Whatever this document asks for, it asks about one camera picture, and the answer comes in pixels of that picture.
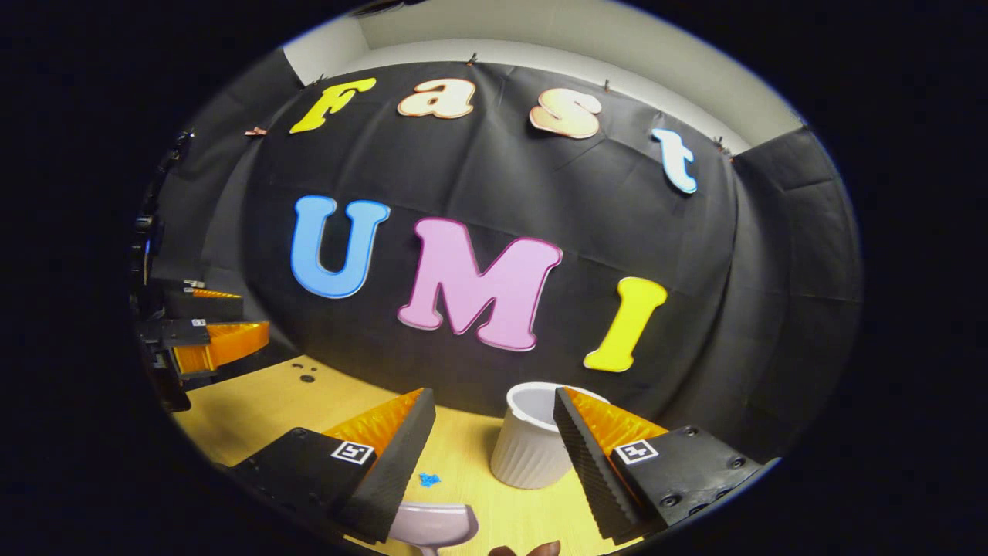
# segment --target blue plastic piece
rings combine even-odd
[[[441,482],[439,475],[429,475],[428,473],[419,473],[419,480],[422,482],[422,486],[427,489]]]
[[[295,202],[298,220],[291,239],[291,273],[309,292],[329,299],[341,299],[357,293],[367,281],[371,268],[371,251],[377,225],[387,220],[391,209],[374,201],[354,201],[347,206],[353,222],[347,259],[339,272],[326,270],[319,262],[326,219],[336,212],[336,201],[329,197],[308,195]]]

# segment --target foam letter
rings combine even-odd
[[[529,121],[540,130],[586,139],[601,128],[594,116],[601,110],[601,101],[590,95],[572,89],[549,89],[538,95],[538,106],[529,112]]]
[[[686,162],[693,162],[693,152],[683,145],[683,138],[669,130],[652,130],[652,136],[662,141],[662,167],[673,185],[683,193],[697,191],[697,180],[686,173]]]
[[[328,110],[330,114],[336,114],[337,112],[343,110],[344,106],[350,102],[350,99],[354,98],[358,92],[365,92],[377,82],[373,77],[367,79],[361,79],[360,81],[351,81],[350,83],[341,83],[339,85],[333,85],[325,91],[322,92],[322,96],[316,101],[312,108],[309,109],[308,114],[302,117],[297,124],[291,127],[288,132],[290,134],[297,134],[298,132],[311,132],[312,130],[322,126],[326,123],[324,116]]]
[[[480,274],[466,226],[425,218],[415,225],[422,255],[408,305],[398,319],[409,326],[435,330],[443,323],[436,312],[442,289],[450,327],[462,334],[494,303],[491,318],[477,329],[480,341],[511,351],[535,347],[532,324],[549,270],[562,261],[562,249],[532,237],[519,237]]]
[[[354,201],[347,205],[353,221],[350,243],[343,270],[330,272],[319,262],[323,227],[336,211],[336,201],[329,197],[308,195],[295,203],[298,220],[291,239],[291,272],[303,288],[330,299],[350,297],[361,289],[371,267],[371,250],[377,225],[387,220],[391,209],[374,201]]]
[[[416,94],[398,103],[402,116],[428,116],[452,120],[473,111],[470,97],[477,88],[465,79],[433,79],[419,83]]]
[[[644,278],[623,278],[617,282],[620,307],[604,341],[583,359],[583,366],[619,373],[631,368],[634,349],[645,324],[656,307],[666,302],[665,288]]]

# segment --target black foam pad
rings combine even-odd
[[[608,456],[562,388],[556,389],[552,418],[559,427],[601,536],[618,544],[641,536],[649,516],[621,483]]]
[[[378,456],[377,464],[336,514],[347,534],[368,543],[387,540],[435,420],[433,391],[426,388]]]

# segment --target black cloth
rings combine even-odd
[[[322,127],[288,134],[327,86],[367,77],[374,87]],[[397,113],[415,85],[443,77],[476,85],[471,114]],[[601,131],[576,140],[535,130],[528,112],[553,87],[598,98]],[[653,128],[676,131],[693,151],[696,194],[668,182]],[[687,124],[599,85],[524,67],[431,62],[307,87],[261,143],[241,236],[227,240],[239,241],[251,295],[302,352],[390,390],[428,386],[438,404],[499,416],[514,384],[572,384],[666,425],[692,422],[768,459],[826,399],[855,336],[856,230],[839,176],[806,131],[732,164]],[[356,295],[321,298],[292,276],[294,203],[304,195],[339,204],[323,236],[321,262],[330,269],[344,262],[346,205],[368,199],[391,208]],[[397,319],[421,249],[412,228],[424,217],[464,223],[481,270],[517,237],[563,249],[539,301],[535,349],[505,351],[482,344],[474,329],[457,336],[447,324],[424,331]],[[628,371],[588,370],[583,358],[611,325],[626,276],[663,285],[669,299]]]
[[[189,152],[169,172],[159,214],[166,235],[155,259],[157,275],[202,280],[210,260],[200,255],[230,173],[250,147],[244,132],[263,128],[301,87],[285,53],[277,49],[222,89],[186,124],[196,136]]]

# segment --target black border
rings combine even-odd
[[[23,553],[329,553],[217,479],[154,406],[132,371],[124,269],[133,212],[182,123],[252,60],[353,4],[5,7],[15,166],[5,206],[19,265],[8,272],[7,330],[20,347],[5,397],[19,447],[5,499]],[[950,134],[974,125],[983,98],[985,9],[802,4],[669,1],[657,12],[762,75],[814,124],[861,225],[862,338],[800,445],[759,488],[662,550],[916,552],[933,539],[937,552],[958,553],[974,502],[947,487],[967,458],[956,448],[962,426],[941,421],[964,406],[947,390],[950,373],[978,368],[964,349],[984,349],[966,295],[976,276],[957,260],[977,256],[977,229],[964,226],[988,201],[958,200],[958,161],[975,164],[978,152]],[[949,191],[931,193],[941,183]],[[948,283],[919,276],[924,267]]]

